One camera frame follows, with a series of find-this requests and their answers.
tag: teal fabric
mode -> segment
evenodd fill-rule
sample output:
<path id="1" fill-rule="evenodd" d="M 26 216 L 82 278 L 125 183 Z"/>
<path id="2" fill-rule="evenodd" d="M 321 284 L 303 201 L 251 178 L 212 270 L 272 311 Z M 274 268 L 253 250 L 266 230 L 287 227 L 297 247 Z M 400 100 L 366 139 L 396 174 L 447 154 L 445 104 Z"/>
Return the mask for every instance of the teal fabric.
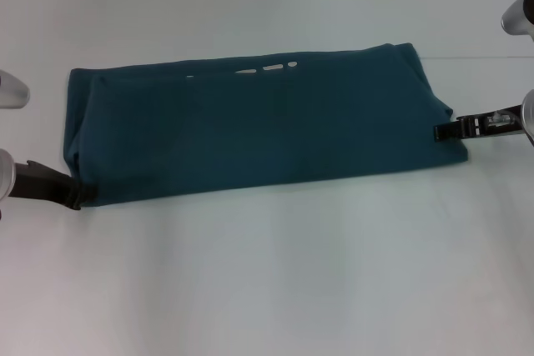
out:
<path id="1" fill-rule="evenodd" d="M 451 113 L 410 44 L 75 69 L 64 157 L 91 205 L 393 173 L 467 160 Z"/>

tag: white background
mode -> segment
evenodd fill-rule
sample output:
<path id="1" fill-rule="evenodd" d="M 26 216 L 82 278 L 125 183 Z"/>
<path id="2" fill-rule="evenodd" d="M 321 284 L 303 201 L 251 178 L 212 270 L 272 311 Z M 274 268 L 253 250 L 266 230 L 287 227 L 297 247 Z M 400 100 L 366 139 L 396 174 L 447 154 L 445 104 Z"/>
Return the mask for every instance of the white background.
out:
<path id="1" fill-rule="evenodd" d="M 0 0 L 0 68 L 32 90 L 0 145 L 66 171 L 71 68 L 412 42 L 456 114 L 519 104 L 514 0 Z M 72 212 L 8 199 L 0 354 L 532 355 L 534 149 L 449 168 Z"/>

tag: folded towel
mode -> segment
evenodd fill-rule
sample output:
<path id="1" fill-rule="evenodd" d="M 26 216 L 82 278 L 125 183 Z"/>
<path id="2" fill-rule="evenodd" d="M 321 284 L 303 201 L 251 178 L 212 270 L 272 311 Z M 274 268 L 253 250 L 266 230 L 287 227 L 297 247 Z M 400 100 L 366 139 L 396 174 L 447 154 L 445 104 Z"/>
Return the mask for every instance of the folded towel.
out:
<path id="1" fill-rule="evenodd" d="M 64 157 L 93 206 L 393 173 L 467 160 L 451 113 L 410 44 L 75 69 Z"/>

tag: robotic arm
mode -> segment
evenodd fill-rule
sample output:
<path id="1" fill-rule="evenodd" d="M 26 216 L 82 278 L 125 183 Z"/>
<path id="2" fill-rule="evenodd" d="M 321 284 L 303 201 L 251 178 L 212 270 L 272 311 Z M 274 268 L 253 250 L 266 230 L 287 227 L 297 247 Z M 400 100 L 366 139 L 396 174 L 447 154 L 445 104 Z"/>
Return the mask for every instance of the robotic arm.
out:
<path id="1" fill-rule="evenodd" d="M 534 0 L 516 0 L 502 16 L 501 25 L 510 35 L 529 35 L 534 40 Z M 534 146 L 534 90 L 519 106 L 460 116 L 454 123 L 434 127 L 436 142 L 518 133 L 526 134 Z"/>

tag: white backdrop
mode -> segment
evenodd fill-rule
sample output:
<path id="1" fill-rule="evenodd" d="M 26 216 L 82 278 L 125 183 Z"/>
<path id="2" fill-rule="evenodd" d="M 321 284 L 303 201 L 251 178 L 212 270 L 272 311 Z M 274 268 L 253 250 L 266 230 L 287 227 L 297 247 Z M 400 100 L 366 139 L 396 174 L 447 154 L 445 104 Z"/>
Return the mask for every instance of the white backdrop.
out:
<path id="1" fill-rule="evenodd" d="M 534 45 L 514 0 L 0 0 L 0 111 L 19 162 L 61 159 L 71 68 L 412 42 L 457 114 L 515 105 Z M 8 199 L 2 355 L 531 355 L 534 149 L 468 143 L 415 173 L 80 213 Z"/>

